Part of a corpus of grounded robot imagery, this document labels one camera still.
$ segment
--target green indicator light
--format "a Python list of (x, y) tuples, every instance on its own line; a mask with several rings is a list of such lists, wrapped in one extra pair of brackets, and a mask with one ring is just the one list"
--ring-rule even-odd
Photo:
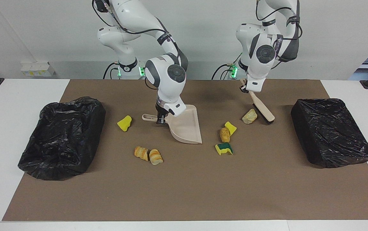
[(140, 75), (144, 76), (145, 75), (144, 68), (142, 68), (142, 67), (138, 67), (138, 68), (140, 69)]
[(238, 72), (238, 67), (235, 65), (232, 65), (230, 77), (233, 79), (237, 78), (237, 72)]

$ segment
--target black garbage bag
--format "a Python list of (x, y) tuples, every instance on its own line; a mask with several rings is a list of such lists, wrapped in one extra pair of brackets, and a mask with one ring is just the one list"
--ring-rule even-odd
[(82, 97), (47, 104), (18, 167), (43, 180), (65, 180), (87, 171), (96, 154), (106, 110)]
[(338, 168), (368, 161), (368, 143), (342, 100), (299, 99), (291, 116), (312, 164)]

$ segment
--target dustpan handle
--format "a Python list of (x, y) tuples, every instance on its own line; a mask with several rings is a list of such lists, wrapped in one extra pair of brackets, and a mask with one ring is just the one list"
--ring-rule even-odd
[(155, 115), (143, 114), (141, 118), (144, 121), (157, 122), (157, 116)]

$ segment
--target black cable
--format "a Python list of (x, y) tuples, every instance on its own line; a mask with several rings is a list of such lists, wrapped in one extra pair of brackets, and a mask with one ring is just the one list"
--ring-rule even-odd
[(263, 18), (263, 19), (259, 19), (259, 18), (258, 18), (258, 13), (257, 13), (257, 11), (258, 11), (258, 3), (257, 3), (257, 5), (256, 5), (256, 17), (257, 17), (257, 20), (258, 20), (258, 21), (262, 21), (262, 20), (264, 20), (264, 19), (266, 19), (266, 18), (270, 17), (273, 13), (275, 13), (275, 12), (277, 12), (277, 11), (279, 11), (279, 10), (282, 10), (282, 9), (288, 9), (288, 10), (291, 10), (291, 11), (292, 11), (292, 9), (291, 9), (290, 7), (281, 7), (281, 8), (278, 8), (278, 9), (274, 10), (272, 13), (270, 13), (269, 15), (267, 15), (265, 18)]
[(275, 69), (276, 67), (278, 67), (278, 65), (279, 65), (280, 63), (282, 63), (282, 62), (280, 61), (277, 65), (275, 65), (274, 67), (271, 67), (271, 70), (272, 70), (272, 69)]
[(111, 63), (107, 68), (106, 68), (106, 71), (104, 72), (104, 75), (103, 75), (103, 79), (106, 79), (106, 74), (108, 72), (108, 69), (113, 66), (113, 65), (118, 65), (118, 63)]
[(113, 68), (113, 69), (110, 70), (110, 79), (112, 79), (112, 72), (113, 72), (113, 70), (118, 70), (118, 68), (115, 67), (115, 68)]
[(300, 35), (297, 38), (283, 38), (283, 40), (297, 40), (297, 39), (301, 38), (301, 36), (302, 36), (302, 28), (300, 26), (300, 23), (299, 22), (296, 22), (296, 26), (298, 27), (298, 29), (301, 32)]
[(241, 52), (241, 54), (235, 59), (235, 61), (234, 62), (232, 62), (232, 63), (236, 63), (237, 62), (237, 60), (241, 57), (241, 55), (242, 55), (242, 52)]
[(144, 34), (144, 33), (147, 33), (147, 32), (150, 32), (150, 31), (162, 31), (164, 32), (165, 34), (168, 34), (167, 31), (165, 30), (162, 30), (162, 29), (148, 29), (148, 30), (143, 30), (143, 31), (140, 31), (140, 32), (131, 32), (131, 31), (128, 31), (126, 28), (124, 28), (120, 22), (118, 22), (117, 18), (115, 17), (115, 15), (113, 13), (110, 13), (111, 16), (115, 19), (115, 21), (117, 22), (118, 26), (125, 32), (129, 33), (129, 34), (132, 34), (132, 35), (139, 35), (139, 34)]
[(219, 67), (217, 68), (217, 70), (215, 70), (214, 74), (212, 75), (211, 80), (213, 80), (213, 79), (214, 79), (214, 76), (215, 76), (215, 74), (218, 72), (218, 70), (220, 70), (220, 69), (221, 69), (221, 67), (225, 67), (225, 66), (227, 66), (227, 64), (223, 64), (223, 65), (219, 66)]
[[(242, 55), (242, 52), (241, 52), (241, 54), (235, 59), (235, 61), (234, 62), (232, 62), (233, 64), (234, 63), (236, 63), (237, 62), (237, 60), (241, 57), (241, 55)], [(228, 66), (228, 64), (223, 64), (223, 65), (221, 65), (221, 66), (219, 66), (218, 68), (217, 68), (217, 70), (215, 70), (215, 72), (214, 72), (214, 74), (212, 75), (212, 77), (211, 77), (211, 80), (213, 80), (214, 79), (214, 77), (215, 77), (215, 74), (218, 72), (218, 70), (220, 70), (221, 69), (221, 67), (224, 67), (224, 66)]]
[(94, 12), (96, 12), (97, 16), (107, 25), (110, 27), (115, 27), (115, 25), (109, 25), (97, 12), (97, 10), (94, 8), (94, 0), (91, 2), (91, 6), (93, 7)]
[(225, 76), (228, 74), (228, 72), (230, 71), (230, 68), (228, 70), (224, 70), (222, 73), (221, 73), (221, 76), (220, 76), (220, 80), (223, 78), (223, 75), (224, 75), (224, 80), (225, 80)]
[[(94, 9), (94, 11), (96, 12), (96, 14), (97, 14), (97, 16), (106, 24), (106, 25), (108, 25), (108, 23), (106, 23), (101, 17), (100, 17), (100, 15), (97, 13), (97, 11), (96, 11), (96, 9), (94, 8), (94, 0), (93, 0), (93, 3), (92, 3), (92, 6), (93, 6), (93, 9)], [(144, 33), (147, 33), (147, 32), (150, 32), (150, 31), (161, 31), (161, 32), (164, 32), (165, 34), (168, 34), (169, 35), (169, 38), (171, 39), (171, 41), (172, 41), (172, 43), (174, 44), (174, 47), (175, 47), (175, 49), (177, 50), (177, 55), (179, 55), (179, 53), (180, 53), (180, 49), (178, 48), (178, 45), (177, 45), (177, 43), (171, 38), (171, 35), (168, 33), (168, 31), (166, 31), (166, 30), (162, 30), (162, 29), (148, 29), (148, 30), (143, 30), (143, 31), (140, 31), (140, 32), (131, 32), (131, 31), (128, 31), (128, 29), (127, 28), (124, 28), (121, 24), (120, 24), (120, 22), (118, 22), (118, 19), (115, 17), (115, 15), (113, 14), (113, 13), (110, 13), (111, 14), (111, 16), (114, 18), (114, 20), (117, 22), (117, 24), (118, 24), (118, 26), (123, 30), (123, 31), (125, 31), (126, 33), (128, 33), (128, 34), (131, 34), (131, 35), (139, 35), (139, 34), (144, 34)]]
[[(278, 39), (272, 44), (272, 46), (274, 47), (275, 46), (275, 43), (278, 41)], [(277, 58), (278, 59), (281, 59), (281, 57), (277, 54), (277, 53), (275, 53), (275, 55), (277, 56)], [(288, 61), (293, 61), (294, 59), (285, 59), (285, 58), (283, 58), (283, 60), (285, 60), (285, 62), (288, 62)]]
[(147, 77), (144, 79), (144, 82), (145, 82), (145, 85), (146, 85), (148, 88), (150, 88), (150, 89), (152, 89), (152, 90), (158, 90), (158, 88), (152, 88), (152, 87), (150, 87), (150, 86), (147, 84)]

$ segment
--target brush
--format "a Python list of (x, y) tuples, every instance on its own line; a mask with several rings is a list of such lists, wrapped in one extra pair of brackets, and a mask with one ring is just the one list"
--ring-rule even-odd
[[(241, 83), (243, 83), (243, 85), (247, 84), (247, 80), (246, 79), (241, 79), (240, 80)], [(253, 100), (253, 105), (254, 108), (257, 109), (257, 111), (259, 112), (259, 114), (262, 115), (262, 117), (266, 120), (266, 122), (268, 124), (272, 124), (272, 122), (274, 122), (275, 117), (274, 115), (271, 113), (271, 111), (268, 110), (268, 108), (265, 106), (265, 104), (256, 96), (256, 94), (254, 94), (254, 92), (249, 91), (250, 96)]]

